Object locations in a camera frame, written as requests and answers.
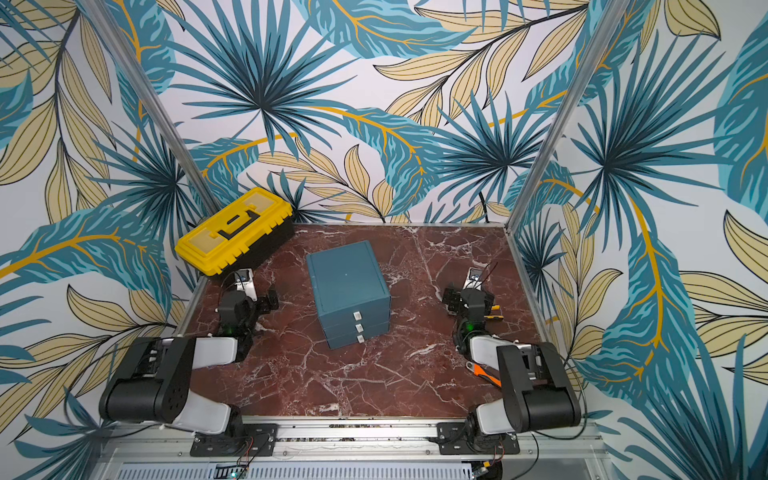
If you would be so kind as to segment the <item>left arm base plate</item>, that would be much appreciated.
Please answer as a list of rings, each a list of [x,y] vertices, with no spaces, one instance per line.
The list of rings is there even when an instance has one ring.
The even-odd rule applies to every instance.
[[[196,434],[191,457],[271,457],[278,425],[275,423],[244,424],[230,435]]]

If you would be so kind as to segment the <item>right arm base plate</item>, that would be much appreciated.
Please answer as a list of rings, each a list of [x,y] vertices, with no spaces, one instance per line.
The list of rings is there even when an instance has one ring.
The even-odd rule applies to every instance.
[[[484,434],[469,420],[440,422],[435,443],[441,455],[515,455],[520,453],[516,437],[509,433]]]

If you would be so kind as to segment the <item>teal three-drawer cabinet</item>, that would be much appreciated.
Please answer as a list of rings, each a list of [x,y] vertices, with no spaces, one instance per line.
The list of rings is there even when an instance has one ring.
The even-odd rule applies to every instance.
[[[306,261],[330,349],[389,332],[391,294],[369,241],[311,253]]]

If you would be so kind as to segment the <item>left aluminium corner post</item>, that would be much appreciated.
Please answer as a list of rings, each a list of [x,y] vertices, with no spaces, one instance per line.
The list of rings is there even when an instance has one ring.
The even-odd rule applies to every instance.
[[[203,204],[204,215],[211,216],[217,213],[220,210],[219,202],[206,185],[201,171],[197,168],[171,117],[164,109],[158,94],[151,85],[140,60],[137,58],[138,51],[132,51],[128,38],[119,30],[117,21],[103,1],[85,0],[81,1],[80,5],[86,16],[93,22],[98,35],[113,54],[115,62],[132,85],[138,100],[143,103],[155,127],[163,135],[190,184],[197,190]]]

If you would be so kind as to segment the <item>right aluminium corner post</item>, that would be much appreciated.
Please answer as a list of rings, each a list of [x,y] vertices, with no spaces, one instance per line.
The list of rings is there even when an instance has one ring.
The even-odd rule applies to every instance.
[[[505,232],[508,235],[513,236],[522,223],[528,204],[532,200],[537,185],[546,171],[548,162],[551,160],[555,151],[556,144],[559,141],[570,116],[576,110],[589,81],[598,68],[601,56],[608,48],[611,37],[616,31],[619,20],[622,14],[626,11],[627,5],[628,1],[609,1],[607,3],[604,14],[600,19],[600,23],[597,25],[594,35],[586,46],[584,59],[574,72],[571,84],[565,92],[564,98],[550,125],[536,160],[529,170],[526,182],[517,197],[515,208],[512,210],[510,218],[505,226]]]

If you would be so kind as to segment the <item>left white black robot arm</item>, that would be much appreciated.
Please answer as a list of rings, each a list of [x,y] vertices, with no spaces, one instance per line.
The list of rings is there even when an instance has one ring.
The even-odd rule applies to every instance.
[[[241,290],[225,292],[217,309],[215,335],[140,337],[110,378],[99,402],[105,420],[166,425],[214,437],[242,438],[239,409],[215,402],[190,388],[192,372],[246,359],[261,315],[279,308],[273,289],[256,298]]]

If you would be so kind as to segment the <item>aluminium front rail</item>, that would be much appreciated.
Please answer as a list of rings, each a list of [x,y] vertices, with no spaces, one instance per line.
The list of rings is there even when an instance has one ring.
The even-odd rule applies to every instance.
[[[614,479],[597,426],[510,434],[472,448],[458,419],[259,417],[249,453],[190,433],[119,428],[92,479]]]

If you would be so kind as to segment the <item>yellow black toolbox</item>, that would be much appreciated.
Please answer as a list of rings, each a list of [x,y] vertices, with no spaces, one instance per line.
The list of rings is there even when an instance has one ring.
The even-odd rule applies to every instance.
[[[208,277],[256,268],[294,235],[293,208],[253,188],[184,235],[175,253]]]

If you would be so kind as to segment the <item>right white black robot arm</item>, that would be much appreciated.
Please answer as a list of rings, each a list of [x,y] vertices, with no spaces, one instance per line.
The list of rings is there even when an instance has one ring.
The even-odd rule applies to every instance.
[[[499,400],[468,415],[475,438],[575,427],[582,421],[580,401],[564,360],[553,344],[520,343],[486,328],[498,319],[495,297],[480,287],[447,287],[442,302],[455,316],[453,342],[468,369],[501,390]]]

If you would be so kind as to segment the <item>yellow handled pliers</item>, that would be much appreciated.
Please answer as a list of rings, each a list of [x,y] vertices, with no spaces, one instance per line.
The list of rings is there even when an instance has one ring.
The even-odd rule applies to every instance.
[[[501,307],[499,305],[491,306],[484,318],[486,320],[502,320],[504,316],[502,314]]]

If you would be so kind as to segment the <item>aluminium corner post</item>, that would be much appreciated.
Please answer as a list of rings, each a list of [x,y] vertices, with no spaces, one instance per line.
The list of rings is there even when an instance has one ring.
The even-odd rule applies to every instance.
[[[601,56],[608,48],[611,37],[616,31],[619,20],[622,14],[626,11],[627,5],[628,1],[609,1],[607,3],[604,14],[600,19],[600,23],[597,25],[594,35],[586,46],[584,59],[574,72],[571,84],[565,92],[564,98],[550,125],[536,160],[529,170],[526,182],[517,197],[515,208],[512,210],[510,218],[505,226],[505,232],[508,235],[513,236],[522,223],[528,204],[532,200],[537,185],[546,171],[548,162],[551,160],[555,151],[556,144],[559,141],[570,116],[576,110],[589,81],[598,68]]]
[[[132,85],[138,100],[143,103],[155,127],[163,135],[190,184],[197,190],[203,204],[204,215],[211,216],[217,213],[220,210],[219,202],[206,185],[201,171],[197,168],[171,117],[164,109],[158,94],[151,85],[140,60],[137,58],[138,51],[132,51],[128,38],[119,30],[117,21],[103,1],[85,0],[81,1],[80,5],[86,16],[93,22],[98,35],[113,54],[115,62]]]

